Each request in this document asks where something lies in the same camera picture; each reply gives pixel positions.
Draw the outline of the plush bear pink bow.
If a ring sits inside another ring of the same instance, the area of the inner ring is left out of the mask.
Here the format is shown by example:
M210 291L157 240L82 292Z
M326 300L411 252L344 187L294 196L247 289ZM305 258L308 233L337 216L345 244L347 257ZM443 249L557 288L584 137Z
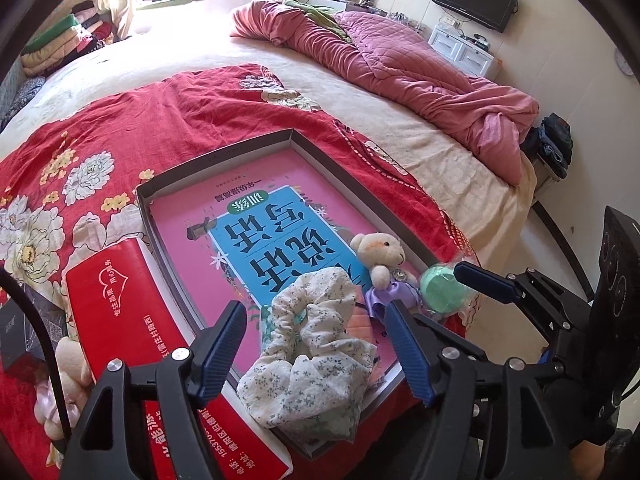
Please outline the plush bear pink bow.
M88 402L89 393L93 386L93 377L84 350L75 338L65 336L58 342L55 349L55 359L58 364L58 374L60 374L70 428L74 429ZM64 434L51 379L38 382L35 390L34 415L50 440L46 467L61 469L64 455L54 447L53 442L61 440Z

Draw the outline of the white floral scrunchie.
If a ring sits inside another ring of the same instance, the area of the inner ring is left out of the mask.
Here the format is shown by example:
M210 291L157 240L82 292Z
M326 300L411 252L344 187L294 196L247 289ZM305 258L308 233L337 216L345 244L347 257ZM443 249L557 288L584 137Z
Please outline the white floral scrunchie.
M354 440L376 345L347 333L357 286L331 266L271 301L270 341L236 393L258 425L303 441Z

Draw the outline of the green sponge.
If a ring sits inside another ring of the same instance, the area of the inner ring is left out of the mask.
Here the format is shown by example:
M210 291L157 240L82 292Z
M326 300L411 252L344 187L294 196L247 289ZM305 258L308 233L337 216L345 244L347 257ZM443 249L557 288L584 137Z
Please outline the green sponge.
M425 307L442 318L464 311L477 300L477 293L456 279L452 264L428 268L420 276L419 288Z

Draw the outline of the stack of folded blankets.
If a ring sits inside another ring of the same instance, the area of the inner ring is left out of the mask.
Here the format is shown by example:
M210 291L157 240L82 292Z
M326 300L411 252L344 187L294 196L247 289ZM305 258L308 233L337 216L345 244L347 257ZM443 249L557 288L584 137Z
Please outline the stack of folded blankets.
M111 14L100 13L92 1L85 0L26 44L20 60L28 78L49 77L70 62L117 39Z

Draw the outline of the dark clothes pile on chair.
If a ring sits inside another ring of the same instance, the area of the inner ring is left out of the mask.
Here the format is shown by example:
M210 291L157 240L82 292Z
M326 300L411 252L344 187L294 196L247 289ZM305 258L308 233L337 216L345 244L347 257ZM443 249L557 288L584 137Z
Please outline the dark clothes pile on chair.
M530 160L540 159L555 177L563 180L567 176L574 150L570 124L552 113L539 126L529 129L520 148Z

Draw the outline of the grey quilted headboard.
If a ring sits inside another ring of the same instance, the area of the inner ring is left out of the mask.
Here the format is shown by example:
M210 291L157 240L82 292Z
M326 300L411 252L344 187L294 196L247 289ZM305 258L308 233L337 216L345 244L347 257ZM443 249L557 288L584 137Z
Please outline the grey quilted headboard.
M0 131L22 110L42 89L46 78L27 78L21 60L17 58L1 84Z

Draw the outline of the red tissue pack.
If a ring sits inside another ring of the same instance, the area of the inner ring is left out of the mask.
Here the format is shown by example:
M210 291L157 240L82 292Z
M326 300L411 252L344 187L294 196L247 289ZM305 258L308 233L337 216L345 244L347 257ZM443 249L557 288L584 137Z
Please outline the red tissue pack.
M146 245L128 237L85 258L66 274L82 350L94 378L119 358L156 363L194 341ZM293 471L284 444L250 418L231 388L200 411L210 450L226 479L283 479Z

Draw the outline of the beige bed sheet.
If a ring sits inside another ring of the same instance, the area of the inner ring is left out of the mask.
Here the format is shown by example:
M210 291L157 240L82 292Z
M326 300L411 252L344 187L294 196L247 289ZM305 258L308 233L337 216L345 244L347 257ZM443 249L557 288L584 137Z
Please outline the beige bed sheet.
M39 127L89 103L182 72L256 63L364 134L409 171L465 234L485 268L500 271L520 238L536 177L522 158L520 184L496 177L464 146L408 108L362 90L294 50L231 36L233 2L208 0L142 11L134 36L90 53L47 81L1 135L8 156Z

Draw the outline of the pink quilted comforter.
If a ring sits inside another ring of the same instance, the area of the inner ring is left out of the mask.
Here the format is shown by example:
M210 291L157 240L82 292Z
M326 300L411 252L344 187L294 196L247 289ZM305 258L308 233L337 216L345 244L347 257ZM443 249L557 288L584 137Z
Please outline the pink quilted comforter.
M409 26L366 12L328 13L270 0L240 6L233 21L236 36L292 49L407 107L504 182L520 184L520 144L539 113L538 102L513 87L462 72Z

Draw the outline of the white drawer cabinet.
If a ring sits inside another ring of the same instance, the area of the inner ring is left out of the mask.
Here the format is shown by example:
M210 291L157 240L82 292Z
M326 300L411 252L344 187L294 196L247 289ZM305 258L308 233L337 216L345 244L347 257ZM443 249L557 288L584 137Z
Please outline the white drawer cabinet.
M470 76L495 80L500 73L499 60L463 39L453 28L435 26L428 44L450 64Z

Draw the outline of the round wall clock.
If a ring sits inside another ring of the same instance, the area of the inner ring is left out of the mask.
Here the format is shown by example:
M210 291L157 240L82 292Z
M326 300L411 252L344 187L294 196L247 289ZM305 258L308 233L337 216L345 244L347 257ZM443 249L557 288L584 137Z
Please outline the round wall clock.
M614 50L614 62L616 64L617 68L626 77L633 77L634 76L634 71L632 70L632 68L629 65L629 63L626 61L626 58L624 58L623 53L620 52L620 49L615 49Z

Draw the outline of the grey tray with pink book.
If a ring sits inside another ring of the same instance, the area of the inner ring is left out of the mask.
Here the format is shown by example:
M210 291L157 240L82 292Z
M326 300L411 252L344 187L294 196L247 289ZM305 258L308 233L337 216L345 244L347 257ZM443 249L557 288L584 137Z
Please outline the grey tray with pink book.
M218 148L175 166L137 190L146 232L178 309L198 332L228 302L248 325L230 370L236 384L268 342L273 297L299 275L340 266L366 290L368 270L350 248L356 234L399 240L405 268L436 257L348 170L295 130Z

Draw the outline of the dark blue square box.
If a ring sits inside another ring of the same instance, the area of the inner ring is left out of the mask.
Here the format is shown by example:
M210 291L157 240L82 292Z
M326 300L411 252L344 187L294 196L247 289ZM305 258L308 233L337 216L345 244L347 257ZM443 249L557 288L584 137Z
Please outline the dark blue square box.
M66 314L55 304L23 285L26 296L34 304L51 339L52 348L67 335ZM1 307L1 364L9 375L36 382L38 374L46 372L46 358L41 344L24 312L9 299Z

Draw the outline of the small bear purple ribbon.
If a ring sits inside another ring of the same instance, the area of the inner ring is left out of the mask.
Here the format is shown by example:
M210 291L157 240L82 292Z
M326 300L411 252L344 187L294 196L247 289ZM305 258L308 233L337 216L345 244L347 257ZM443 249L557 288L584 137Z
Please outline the small bear purple ribbon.
M409 311L423 306L418 279L402 267L406 254L398 238L382 232L358 233L349 246L369 271L371 287L363 298L371 318L383 322L386 307L394 301Z

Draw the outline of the red floral blanket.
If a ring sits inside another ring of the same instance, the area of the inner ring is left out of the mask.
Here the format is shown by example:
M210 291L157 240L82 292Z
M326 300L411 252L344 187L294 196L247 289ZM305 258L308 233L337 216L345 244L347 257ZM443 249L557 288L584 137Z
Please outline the red floral blanket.
M158 265L139 207L140 185L218 148L290 129L322 148L396 214L436 257L434 264L472 255L466 237L420 183L371 140L286 91L268 68L246 64L181 73L114 94L36 130L1 163L4 268L74 318L66 274L85 258L137 237ZM369 387L396 356L388 340L356 331L356 316L369 313L366 290L357 287L347 333L376 345ZM363 398L351 441L303 441L257 425L290 453L288 478L342 478L380 436L390 412L412 404L406 387L394 387L382 408L366 416Z

